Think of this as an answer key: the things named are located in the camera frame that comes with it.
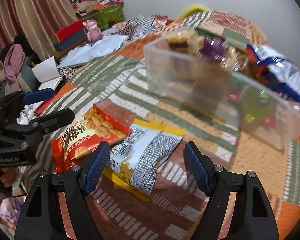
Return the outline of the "operator left hand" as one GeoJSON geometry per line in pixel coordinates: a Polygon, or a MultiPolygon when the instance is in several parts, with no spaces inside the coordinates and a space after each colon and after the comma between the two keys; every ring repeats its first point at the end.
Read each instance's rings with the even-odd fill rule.
{"type": "Polygon", "coordinates": [[[0,177],[1,182],[5,187],[12,186],[18,176],[17,168],[16,167],[5,167],[1,168],[2,175],[0,177]]]}

